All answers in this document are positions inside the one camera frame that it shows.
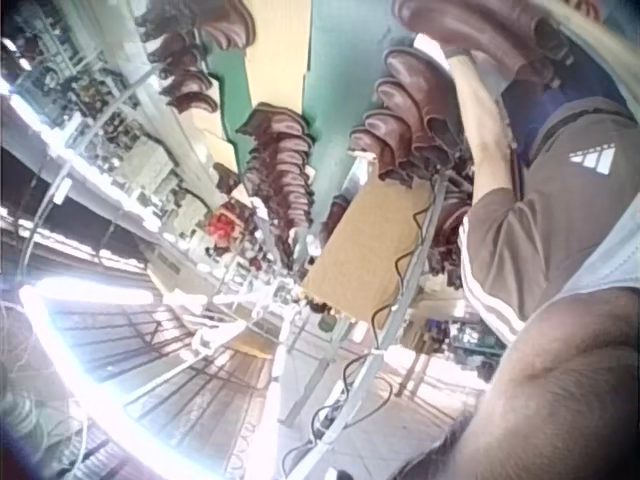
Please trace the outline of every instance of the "person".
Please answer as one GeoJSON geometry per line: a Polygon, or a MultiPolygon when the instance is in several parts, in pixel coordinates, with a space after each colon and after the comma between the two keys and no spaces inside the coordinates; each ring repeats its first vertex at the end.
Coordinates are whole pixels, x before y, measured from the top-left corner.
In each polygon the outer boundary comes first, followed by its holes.
{"type": "Polygon", "coordinates": [[[392,478],[640,478],[638,124],[589,88],[560,102],[524,152],[518,200],[501,112],[454,52],[475,166],[464,291],[509,348],[475,411],[392,478]]]}

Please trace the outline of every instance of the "hairy arm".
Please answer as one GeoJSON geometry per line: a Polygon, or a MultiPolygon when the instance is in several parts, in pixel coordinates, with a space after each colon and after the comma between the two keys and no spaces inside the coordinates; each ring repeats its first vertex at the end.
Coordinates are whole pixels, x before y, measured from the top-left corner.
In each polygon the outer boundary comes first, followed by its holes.
{"type": "Polygon", "coordinates": [[[473,203],[496,188],[513,190],[509,143],[498,106],[465,55],[449,59],[462,123],[475,165],[473,203]]]}

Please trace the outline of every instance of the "green panel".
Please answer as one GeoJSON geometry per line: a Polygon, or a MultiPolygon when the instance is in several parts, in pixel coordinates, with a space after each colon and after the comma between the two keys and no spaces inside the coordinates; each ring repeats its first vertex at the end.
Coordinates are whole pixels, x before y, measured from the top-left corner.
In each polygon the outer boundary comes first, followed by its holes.
{"type": "Polygon", "coordinates": [[[244,171],[253,142],[249,137],[238,135],[236,129],[251,113],[249,82],[244,66],[244,52],[211,49],[207,57],[209,75],[220,84],[222,126],[227,139],[236,150],[238,171],[244,171]]]}
{"type": "Polygon", "coordinates": [[[353,164],[349,132],[375,104],[373,86],[384,76],[383,54],[408,46],[414,35],[393,18],[391,0],[315,0],[303,113],[316,145],[311,165],[313,218],[326,216],[353,164]]]}

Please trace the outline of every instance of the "adidas logo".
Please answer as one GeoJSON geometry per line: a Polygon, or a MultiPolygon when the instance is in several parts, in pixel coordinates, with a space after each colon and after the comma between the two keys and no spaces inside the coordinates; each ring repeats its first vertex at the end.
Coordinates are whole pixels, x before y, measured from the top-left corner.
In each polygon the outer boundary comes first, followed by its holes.
{"type": "Polygon", "coordinates": [[[611,143],[600,147],[590,148],[589,150],[584,150],[582,152],[570,153],[569,160],[573,163],[581,163],[587,168],[594,168],[596,172],[603,175],[609,175],[615,153],[616,146],[611,143]]]}

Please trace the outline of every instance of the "black cable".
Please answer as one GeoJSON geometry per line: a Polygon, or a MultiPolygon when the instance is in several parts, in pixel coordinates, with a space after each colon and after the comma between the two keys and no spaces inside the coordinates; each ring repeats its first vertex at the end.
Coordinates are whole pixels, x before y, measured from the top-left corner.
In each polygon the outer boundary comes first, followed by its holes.
{"type": "MultiPolygon", "coordinates": [[[[396,272],[396,275],[398,277],[398,283],[400,284],[400,294],[402,294],[404,292],[404,276],[402,275],[402,272],[400,272],[400,267],[399,267],[399,263],[407,258],[409,258],[411,255],[414,254],[414,252],[416,251],[416,249],[420,248],[420,246],[422,245],[422,243],[424,242],[424,235],[422,233],[422,225],[420,225],[420,222],[418,220],[418,217],[420,215],[423,215],[425,213],[427,213],[429,211],[429,208],[431,208],[431,205],[433,204],[433,202],[429,203],[429,205],[427,205],[425,208],[423,208],[422,210],[419,210],[417,212],[415,212],[412,215],[412,219],[413,222],[416,224],[416,227],[418,229],[418,233],[420,235],[420,241],[418,242],[418,245],[416,246],[416,248],[411,249],[409,252],[399,256],[398,258],[396,258],[395,262],[394,262],[394,269],[396,272]]],[[[395,302],[393,303],[389,303],[386,304],[380,308],[378,308],[375,312],[373,312],[373,314],[371,315],[371,319],[370,319],[370,323],[371,323],[371,330],[373,332],[373,338],[374,338],[374,349],[375,350],[380,350],[380,338],[378,336],[378,328],[376,326],[376,318],[377,316],[384,312],[385,310],[387,310],[388,308],[393,307],[395,302]]],[[[349,399],[349,381],[348,381],[348,375],[349,375],[349,370],[356,365],[357,363],[365,360],[367,357],[369,357],[369,355],[371,355],[371,351],[359,355],[353,359],[351,359],[349,362],[346,363],[346,365],[344,366],[344,368],[342,369],[342,384],[343,384],[343,388],[344,388],[344,393],[345,393],[345,398],[344,400],[341,402],[340,404],[340,408],[342,408],[342,406],[344,406],[344,404],[346,403],[346,401],[349,399]]],[[[387,397],[380,403],[380,405],[378,405],[376,408],[374,408],[373,410],[371,410],[369,413],[363,415],[362,417],[360,417],[358,420],[355,420],[347,425],[345,425],[344,430],[354,427],[356,425],[358,425],[361,422],[364,422],[365,420],[371,418],[373,415],[375,415],[376,413],[378,413],[380,410],[382,410],[390,401],[391,401],[391,397],[393,396],[393,385],[391,384],[391,382],[389,382],[386,378],[382,378],[382,377],[376,377],[376,378],[380,378],[381,380],[383,380],[388,386],[389,386],[389,394],[387,395],[387,397]]],[[[315,432],[315,424],[316,424],[316,420],[318,419],[318,417],[320,416],[320,414],[325,411],[325,410],[329,410],[329,409],[333,409],[338,407],[338,404],[333,404],[333,405],[323,405],[322,407],[318,408],[313,415],[311,416],[311,438],[312,440],[309,442],[306,442],[302,445],[299,445],[297,447],[292,448],[291,450],[289,450],[287,453],[284,454],[284,456],[282,457],[282,462],[281,462],[281,468],[282,468],[282,473],[285,476],[285,478],[289,475],[288,472],[286,471],[285,468],[285,461],[286,459],[289,457],[289,455],[291,455],[292,453],[307,447],[307,448],[313,448],[315,446],[315,444],[318,442],[319,438],[316,436],[316,432],[315,432]]]]}
{"type": "Polygon", "coordinates": [[[289,458],[289,455],[291,455],[294,452],[297,452],[298,450],[302,450],[303,448],[311,449],[313,448],[314,445],[315,445],[314,442],[312,442],[311,440],[308,440],[302,445],[293,447],[291,450],[289,450],[287,453],[285,453],[282,456],[282,460],[280,461],[280,469],[282,470],[282,475],[284,475],[284,478],[287,478],[289,476],[289,473],[291,473],[291,472],[287,472],[287,466],[286,466],[287,458],[289,458]]]}
{"type": "Polygon", "coordinates": [[[366,415],[363,415],[358,420],[354,420],[353,422],[348,423],[344,427],[345,430],[347,430],[348,428],[351,428],[351,427],[355,427],[359,423],[364,422],[365,420],[373,417],[376,413],[378,413],[380,410],[382,410],[387,405],[387,403],[389,403],[391,401],[391,397],[393,397],[393,385],[391,384],[391,382],[389,380],[387,380],[384,377],[376,377],[376,378],[379,379],[379,380],[382,380],[383,382],[385,382],[387,384],[387,386],[389,387],[389,393],[387,394],[387,397],[380,403],[380,405],[378,405],[376,408],[371,410],[369,413],[367,413],[366,415]]]}

